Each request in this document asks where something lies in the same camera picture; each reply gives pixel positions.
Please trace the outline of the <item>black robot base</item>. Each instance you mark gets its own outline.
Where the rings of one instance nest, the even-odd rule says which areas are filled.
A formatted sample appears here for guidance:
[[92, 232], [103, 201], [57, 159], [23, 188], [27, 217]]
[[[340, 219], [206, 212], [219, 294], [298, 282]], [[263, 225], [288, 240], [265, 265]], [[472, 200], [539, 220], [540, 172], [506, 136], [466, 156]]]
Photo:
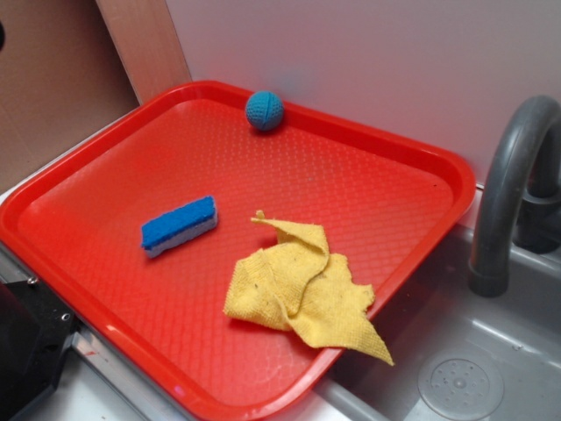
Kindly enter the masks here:
[[1, 419], [18, 420], [58, 388], [74, 312], [44, 282], [1, 285]]

